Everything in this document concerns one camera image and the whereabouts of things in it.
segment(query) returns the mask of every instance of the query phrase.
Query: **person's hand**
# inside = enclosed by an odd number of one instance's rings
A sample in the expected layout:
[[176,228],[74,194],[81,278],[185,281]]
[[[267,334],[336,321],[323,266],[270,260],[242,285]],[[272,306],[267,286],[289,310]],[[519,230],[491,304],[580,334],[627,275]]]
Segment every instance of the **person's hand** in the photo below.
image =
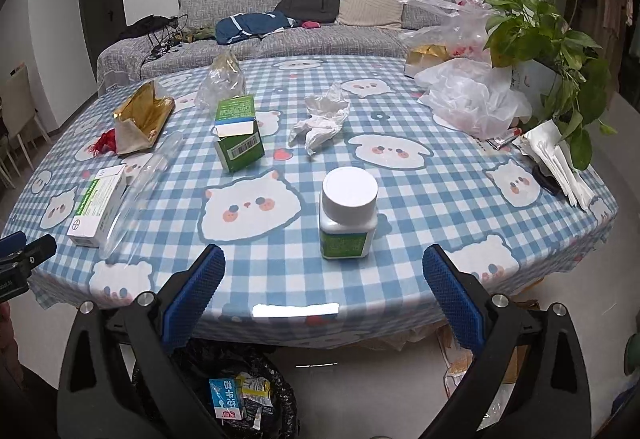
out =
[[0,304],[0,356],[4,359],[4,364],[16,383],[22,385],[24,374],[18,361],[18,344],[14,339],[9,302]]

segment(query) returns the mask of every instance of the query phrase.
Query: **barcode sticker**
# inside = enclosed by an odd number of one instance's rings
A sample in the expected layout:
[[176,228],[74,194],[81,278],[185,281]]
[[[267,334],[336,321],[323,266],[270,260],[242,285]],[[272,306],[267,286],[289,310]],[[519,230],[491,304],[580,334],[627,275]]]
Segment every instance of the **barcode sticker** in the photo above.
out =
[[254,148],[258,143],[260,143],[260,135],[256,132],[248,140],[244,140],[244,142],[239,143],[228,150],[227,153],[229,160],[233,161],[234,159],[239,158],[242,154]]

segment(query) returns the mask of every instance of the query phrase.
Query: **blue and white checkered tablecloth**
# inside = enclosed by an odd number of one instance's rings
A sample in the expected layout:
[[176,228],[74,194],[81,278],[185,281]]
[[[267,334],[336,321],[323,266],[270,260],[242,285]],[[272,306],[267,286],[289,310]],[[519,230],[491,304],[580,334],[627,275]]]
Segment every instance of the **blue and white checkered tablecloth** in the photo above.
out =
[[[618,206],[593,168],[582,177],[596,200],[587,212],[572,208],[564,197],[538,187],[529,174],[531,162],[516,148],[496,152],[436,123],[430,109],[417,102],[421,90],[403,75],[401,60],[322,56],[241,66],[262,113],[265,156],[233,175],[222,170],[211,122],[193,106],[207,68],[158,79],[177,100],[162,135],[180,130],[184,146],[109,263],[100,261],[96,249],[73,245],[66,230],[90,177],[123,162],[113,154],[90,158],[83,149],[110,128],[111,112],[139,84],[110,90],[63,134],[4,229],[4,235],[24,231],[29,240],[44,233],[56,238],[56,256],[31,277],[41,305],[79,305],[87,298],[102,306],[123,304],[147,289],[158,291],[172,273],[188,268],[207,242],[216,242],[215,234],[223,236],[218,242],[226,274],[196,333],[326,347],[440,320],[422,276],[422,253],[430,244],[440,244],[489,291],[514,292],[551,272],[571,270],[610,232]],[[352,80],[363,81],[343,86],[351,100],[343,131],[312,158],[302,139],[289,148],[290,127],[306,118],[305,96]],[[318,194],[325,174],[345,165],[377,178],[378,230],[367,258],[327,261],[320,256]],[[273,203],[269,217],[254,212],[258,222],[252,234],[240,235],[233,217],[224,213],[226,204],[239,207],[231,211],[240,216],[255,210],[247,191]],[[258,304],[328,303],[338,304],[337,315],[252,318]]]

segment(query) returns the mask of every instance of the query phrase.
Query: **white bottle cap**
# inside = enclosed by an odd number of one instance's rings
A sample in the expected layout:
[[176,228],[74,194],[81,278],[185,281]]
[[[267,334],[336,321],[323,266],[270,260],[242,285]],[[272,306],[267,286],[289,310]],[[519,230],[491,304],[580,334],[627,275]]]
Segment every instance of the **white bottle cap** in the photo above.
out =
[[362,168],[342,166],[329,172],[322,181],[322,208],[327,216],[342,225],[368,221],[376,210],[378,183]]

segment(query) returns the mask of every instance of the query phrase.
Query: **black trash bag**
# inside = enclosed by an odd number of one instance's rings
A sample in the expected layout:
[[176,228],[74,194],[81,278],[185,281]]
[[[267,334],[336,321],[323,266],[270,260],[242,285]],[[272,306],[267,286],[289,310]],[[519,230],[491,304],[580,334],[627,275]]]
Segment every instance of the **black trash bag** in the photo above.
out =
[[[241,372],[246,372],[252,377],[264,377],[270,382],[273,408],[262,407],[260,430],[253,428],[255,414],[260,405],[245,399],[244,419],[221,420],[223,429],[230,439],[292,439],[296,436],[298,407],[293,389],[275,365],[255,345],[192,338],[186,347],[176,349],[173,359],[185,382],[214,418],[215,411],[211,404],[209,388],[210,379],[235,378]],[[134,368],[132,382],[142,401],[147,418],[164,428],[160,412],[151,399],[137,368]]]

